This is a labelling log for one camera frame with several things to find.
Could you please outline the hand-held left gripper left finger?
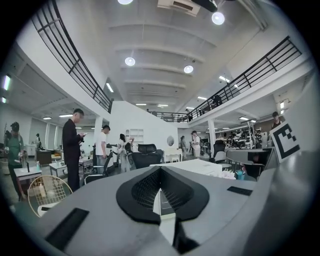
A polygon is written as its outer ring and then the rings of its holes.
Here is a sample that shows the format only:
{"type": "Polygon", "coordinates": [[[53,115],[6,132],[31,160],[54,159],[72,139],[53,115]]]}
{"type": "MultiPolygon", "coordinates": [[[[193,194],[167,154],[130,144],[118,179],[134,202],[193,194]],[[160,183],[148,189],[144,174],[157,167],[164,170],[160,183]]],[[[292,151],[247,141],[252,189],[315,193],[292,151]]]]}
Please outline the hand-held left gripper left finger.
{"type": "Polygon", "coordinates": [[[120,185],[148,168],[102,178],[86,184],[45,213],[37,223],[45,238],[74,208],[89,212],[65,248],[67,253],[171,253],[173,247],[158,225],[136,222],[118,206],[120,185]]]}

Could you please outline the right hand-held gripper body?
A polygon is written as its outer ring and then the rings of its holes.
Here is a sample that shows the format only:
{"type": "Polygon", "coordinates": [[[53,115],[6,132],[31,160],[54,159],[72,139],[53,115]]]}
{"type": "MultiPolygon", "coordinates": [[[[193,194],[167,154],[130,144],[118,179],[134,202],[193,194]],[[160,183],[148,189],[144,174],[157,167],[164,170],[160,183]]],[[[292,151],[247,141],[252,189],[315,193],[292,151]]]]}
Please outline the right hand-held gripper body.
{"type": "Polygon", "coordinates": [[[282,124],[270,131],[274,149],[266,165],[276,168],[294,157],[320,150],[320,76],[314,74],[294,104],[284,113],[282,124]]]}

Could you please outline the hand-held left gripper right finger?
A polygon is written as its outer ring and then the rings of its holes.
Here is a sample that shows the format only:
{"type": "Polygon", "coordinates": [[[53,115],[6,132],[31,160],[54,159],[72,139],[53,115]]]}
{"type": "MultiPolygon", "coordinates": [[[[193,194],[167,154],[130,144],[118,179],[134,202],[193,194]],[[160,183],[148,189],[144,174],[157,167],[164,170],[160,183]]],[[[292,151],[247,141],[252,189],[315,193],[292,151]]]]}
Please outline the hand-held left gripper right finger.
{"type": "Polygon", "coordinates": [[[247,189],[254,194],[260,184],[199,174],[173,166],[165,170],[203,186],[208,193],[209,199],[200,214],[181,223],[187,238],[198,243],[189,254],[243,254],[258,212],[247,207],[254,195],[238,194],[229,188],[247,189]]]}

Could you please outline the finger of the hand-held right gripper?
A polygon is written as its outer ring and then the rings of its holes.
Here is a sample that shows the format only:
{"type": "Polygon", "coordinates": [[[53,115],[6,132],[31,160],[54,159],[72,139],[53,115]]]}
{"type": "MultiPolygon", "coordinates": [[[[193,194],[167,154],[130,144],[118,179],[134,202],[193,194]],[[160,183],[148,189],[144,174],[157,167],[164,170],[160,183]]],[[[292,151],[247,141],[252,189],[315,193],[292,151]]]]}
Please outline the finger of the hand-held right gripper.
{"type": "Polygon", "coordinates": [[[246,173],[261,173],[267,166],[273,147],[260,149],[228,149],[226,157],[245,167],[246,173]]]}

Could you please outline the white oven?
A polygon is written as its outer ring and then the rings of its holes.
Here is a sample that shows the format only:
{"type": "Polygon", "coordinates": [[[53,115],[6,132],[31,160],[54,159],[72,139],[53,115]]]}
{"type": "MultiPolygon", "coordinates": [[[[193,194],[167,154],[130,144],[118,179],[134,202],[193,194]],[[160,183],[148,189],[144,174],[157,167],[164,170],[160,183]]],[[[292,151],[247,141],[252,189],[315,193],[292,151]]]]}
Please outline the white oven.
{"type": "Polygon", "coordinates": [[[160,166],[160,167],[175,167],[181,170],[213,176],[213,177],[222,177],[223,171],[222,166],[216,163],[193,159],[187,161],[179,161],[179,162],[170,162],[170,163],[160,163],[160,164],[151,164],[151,167],[160,166]]]}

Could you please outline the shelf rack of black devices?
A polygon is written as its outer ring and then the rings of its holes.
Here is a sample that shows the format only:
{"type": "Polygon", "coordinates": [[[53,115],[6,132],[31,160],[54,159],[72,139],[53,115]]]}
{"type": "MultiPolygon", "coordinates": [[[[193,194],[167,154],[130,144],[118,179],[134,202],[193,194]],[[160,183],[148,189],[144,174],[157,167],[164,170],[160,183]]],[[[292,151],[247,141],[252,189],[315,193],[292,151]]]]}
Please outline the shelf rack of black devices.
{"type": "Polygon", "coordinates": [[[215,141],[222,141],[226,149],[263,149],[268,145],[272,120],[249,120],[230,129],[216,130],[215,141]]]}

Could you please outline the pink flowers in cream pot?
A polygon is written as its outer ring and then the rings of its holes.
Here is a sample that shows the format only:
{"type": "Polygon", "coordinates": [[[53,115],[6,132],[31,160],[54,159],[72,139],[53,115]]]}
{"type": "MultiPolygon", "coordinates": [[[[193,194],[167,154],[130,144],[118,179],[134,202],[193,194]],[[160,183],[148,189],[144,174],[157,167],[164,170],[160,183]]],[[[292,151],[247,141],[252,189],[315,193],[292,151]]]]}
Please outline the pink flowers in cream pot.
{"type": "Polygon", "coordinates": [[[235,180],[235,173],[232,171],[223,170],[218,175],[219,178],[228,179],[228,180],[235,180]]]}

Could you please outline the black cantilever chair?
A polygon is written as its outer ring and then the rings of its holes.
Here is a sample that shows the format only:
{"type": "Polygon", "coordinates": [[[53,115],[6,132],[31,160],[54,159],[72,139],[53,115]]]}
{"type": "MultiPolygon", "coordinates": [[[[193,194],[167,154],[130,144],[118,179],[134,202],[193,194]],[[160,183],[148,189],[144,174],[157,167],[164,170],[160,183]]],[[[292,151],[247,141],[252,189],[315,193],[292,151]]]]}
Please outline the black cantilever chair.
{"type": "Polygon", "coordinates": [[[110,151],[109,155],[107,155],[104,165],[98,165],[98,157],[97,157],[96,153],[94,152],[94,155],[93,155],[93,164],[94,165],[92,166],[92,168],[95,171],[95,173],[85,174],[84,179],[83,179],[83,185],[87,185],[90,182],[108,177],[109,176],[108,169],[114,168],[114,165],[108,167],[109,162],[112,162],[112,164],[114,163],[112,150],[110,151]],[[103,169],[102,174],[98,173],[98,170],[100,170],[100,169],[103,169]]]}

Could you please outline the black balcony railing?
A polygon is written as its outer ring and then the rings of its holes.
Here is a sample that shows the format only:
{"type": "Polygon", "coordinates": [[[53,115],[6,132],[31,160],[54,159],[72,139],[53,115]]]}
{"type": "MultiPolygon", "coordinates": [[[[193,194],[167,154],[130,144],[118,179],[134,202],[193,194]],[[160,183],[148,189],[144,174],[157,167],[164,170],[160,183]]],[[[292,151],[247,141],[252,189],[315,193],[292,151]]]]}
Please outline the black balcony railing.
{"type": "Polygon", "coordinates": [[[31,20],[47,48],[69,76],[104,110],[111,113],[113,100],[103,91],[79,54],[56,0],[44,3],[31,20]]]}
{"type": "Polygon", "coordinates": [[[293,43],[290,37],[285,37],[252,66],[232,81],[226,81],[226,85],[223,88],[187,114],[187,121],[190,122],[239,96],[301,55],[302,51],[293,43]]]}

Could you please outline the black mesh office chair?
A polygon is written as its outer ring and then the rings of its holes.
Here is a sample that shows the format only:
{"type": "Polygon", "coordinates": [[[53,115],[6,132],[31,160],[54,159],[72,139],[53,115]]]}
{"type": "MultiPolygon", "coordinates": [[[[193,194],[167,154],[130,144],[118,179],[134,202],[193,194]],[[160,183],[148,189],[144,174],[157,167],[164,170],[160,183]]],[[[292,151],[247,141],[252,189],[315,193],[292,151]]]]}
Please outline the black mesh office chair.
{"type": "Polygon", "coordinates": [[[149,167],[150,165],[161,164],[164,152],[157,149],[155,144],[138,144],[137,152],[129,155],[131,170],[149,167]]]}

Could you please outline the white ornate dressing table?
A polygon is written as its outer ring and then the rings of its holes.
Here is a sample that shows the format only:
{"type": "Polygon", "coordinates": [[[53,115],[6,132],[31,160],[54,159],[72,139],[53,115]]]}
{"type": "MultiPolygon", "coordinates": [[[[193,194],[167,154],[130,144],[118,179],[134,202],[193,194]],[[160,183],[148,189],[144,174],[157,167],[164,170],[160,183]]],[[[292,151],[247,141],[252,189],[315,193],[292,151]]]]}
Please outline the white ornate dressing table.
{"type": "Polygon", "coordinates": [[[183,159],[183,152],[180,148],[168,148],[163,151],[164,163],[181,162],[183,159]]]}

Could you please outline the white side table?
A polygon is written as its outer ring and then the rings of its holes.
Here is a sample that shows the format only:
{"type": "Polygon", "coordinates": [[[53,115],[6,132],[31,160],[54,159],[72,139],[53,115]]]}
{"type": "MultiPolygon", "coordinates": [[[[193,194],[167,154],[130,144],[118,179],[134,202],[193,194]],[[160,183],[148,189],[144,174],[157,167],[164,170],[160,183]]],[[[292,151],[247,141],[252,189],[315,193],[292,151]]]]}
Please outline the white side table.
{"type": "Polygon", "coordinates": [[[21,181],[35,179],[42,175],[42,170],[38,169],[36,166],[33,167],[23,167],[15,168],[14,173],[16,175],[17,184],[21,187],[21,181]]]}

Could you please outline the ceiling air vent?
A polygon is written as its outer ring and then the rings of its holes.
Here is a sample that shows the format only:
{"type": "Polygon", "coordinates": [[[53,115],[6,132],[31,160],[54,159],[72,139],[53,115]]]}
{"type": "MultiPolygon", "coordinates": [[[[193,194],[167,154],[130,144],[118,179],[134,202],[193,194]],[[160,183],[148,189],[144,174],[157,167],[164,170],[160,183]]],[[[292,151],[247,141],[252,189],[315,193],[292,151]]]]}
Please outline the ceiling air vent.
{"type": "Polygon", "coordinates": [[[201,8],[192,0],[158,0],[157,7],[180,11],[193,17],[197,16],[201,8]]]}

